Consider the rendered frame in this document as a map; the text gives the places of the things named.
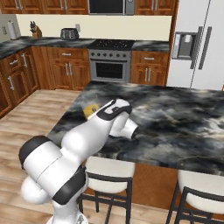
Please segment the wooden base cupboards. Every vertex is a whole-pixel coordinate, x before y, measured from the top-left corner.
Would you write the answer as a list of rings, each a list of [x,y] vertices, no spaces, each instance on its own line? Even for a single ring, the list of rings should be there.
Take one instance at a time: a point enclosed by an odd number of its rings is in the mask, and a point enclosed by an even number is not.
[[[32,49],[0,59],[0,119],[39,89]]]
[[[90,82],[86,48],[33,46],[31,50],[41,89],[81,91]]]
[[[131,53],[130,82],[151,86],[166,83],[168,52],[133,51]]]

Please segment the yellow cup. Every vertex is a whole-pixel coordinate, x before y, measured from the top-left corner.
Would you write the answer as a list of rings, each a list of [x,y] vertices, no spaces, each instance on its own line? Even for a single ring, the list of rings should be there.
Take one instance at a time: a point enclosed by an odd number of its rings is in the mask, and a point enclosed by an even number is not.
[[[97,104],[87,105],[83,109],[85,118],[88,120],[98,109],[99,109],[99,106]]]

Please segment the white cushioned bar stool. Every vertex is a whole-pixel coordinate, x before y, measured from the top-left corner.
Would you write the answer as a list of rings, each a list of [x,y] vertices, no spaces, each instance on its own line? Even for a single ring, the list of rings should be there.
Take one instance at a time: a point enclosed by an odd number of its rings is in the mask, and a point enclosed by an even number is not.
[[[83,212],[83,200],[93,201],[96,212],[99,212],[100,203],[107,204],[105,224],[109,224],[112,206],[123,207],[126,209],[126,224],[130,224],[135,164],[103,157],[90,157],[86,167],[88,187],[94,191],[94,195],[83,193],[78,198],[80,211]]]
[[[224,177],[179,170],[165,224],[170,224],[174,211],[174,224],[224,224],[213,218],[214,214],[224,215]]]

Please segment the white paper towel roll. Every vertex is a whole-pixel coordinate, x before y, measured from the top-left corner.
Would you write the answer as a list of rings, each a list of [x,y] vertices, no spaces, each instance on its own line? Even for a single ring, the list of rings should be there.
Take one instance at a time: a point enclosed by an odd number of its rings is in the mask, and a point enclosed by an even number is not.
[[[10,33],[10,39],[11,40],[17,40],[18,36],[17,36],[17,33],[16,33],[14,23],[10,20],[8,21],[8,29],[9,29],[9,33]]]

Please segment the wooden wall cupboards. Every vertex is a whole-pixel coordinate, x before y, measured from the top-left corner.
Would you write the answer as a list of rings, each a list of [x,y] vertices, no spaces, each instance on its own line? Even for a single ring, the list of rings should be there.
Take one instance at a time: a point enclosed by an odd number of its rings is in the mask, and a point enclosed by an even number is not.
[[[135,0],[135,14],[144,16],[172,16],[176,0]]]
[[[0,0],[3,14],[87,15],[88,0]]]

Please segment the wooden knife block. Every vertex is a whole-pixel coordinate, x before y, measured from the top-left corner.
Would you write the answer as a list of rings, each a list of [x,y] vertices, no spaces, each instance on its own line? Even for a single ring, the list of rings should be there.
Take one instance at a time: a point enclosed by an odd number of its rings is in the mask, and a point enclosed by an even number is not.
[[[31,21],[30,23],[30,31],[35,39],[40,39],[42,37],[42,31],[39,29],[39,27],[34,21]]]

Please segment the wooden kitchen island base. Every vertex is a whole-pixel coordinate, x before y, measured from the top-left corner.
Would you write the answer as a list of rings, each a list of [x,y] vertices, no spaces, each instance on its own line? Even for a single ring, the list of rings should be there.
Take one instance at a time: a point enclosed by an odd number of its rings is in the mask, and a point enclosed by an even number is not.
[[[132,202],[168,210],[172,203],[178,171],[172,168],[136,164]]]

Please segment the white double-door fridge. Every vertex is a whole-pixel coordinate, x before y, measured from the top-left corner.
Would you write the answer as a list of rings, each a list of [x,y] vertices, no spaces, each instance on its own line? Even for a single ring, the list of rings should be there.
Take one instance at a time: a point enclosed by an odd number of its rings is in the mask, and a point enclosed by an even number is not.
[[[224,0],[178,0],[167,84],[222,89]]]

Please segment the dark grey toaster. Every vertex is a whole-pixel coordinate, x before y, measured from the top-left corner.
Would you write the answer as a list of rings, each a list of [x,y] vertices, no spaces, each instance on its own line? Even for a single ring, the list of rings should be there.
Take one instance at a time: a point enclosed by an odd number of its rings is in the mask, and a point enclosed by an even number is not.
[[[60,38],[63,40],[76,40],[79,36],[76,28],[63,28],[60,31]]]

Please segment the grey microwave oven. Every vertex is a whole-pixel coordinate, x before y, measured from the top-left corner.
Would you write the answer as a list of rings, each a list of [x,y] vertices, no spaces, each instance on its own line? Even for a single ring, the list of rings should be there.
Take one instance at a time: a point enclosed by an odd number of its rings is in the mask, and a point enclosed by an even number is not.
[[[132,16],[135,0],[87,0],[90,15]]]

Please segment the grey oven with hob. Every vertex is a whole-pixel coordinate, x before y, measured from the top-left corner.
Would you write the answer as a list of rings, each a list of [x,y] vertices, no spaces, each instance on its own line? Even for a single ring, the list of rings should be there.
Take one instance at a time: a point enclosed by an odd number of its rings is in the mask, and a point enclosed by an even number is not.
[[[134,40],[97,39],[88,49],[92,81],[130,82]]]

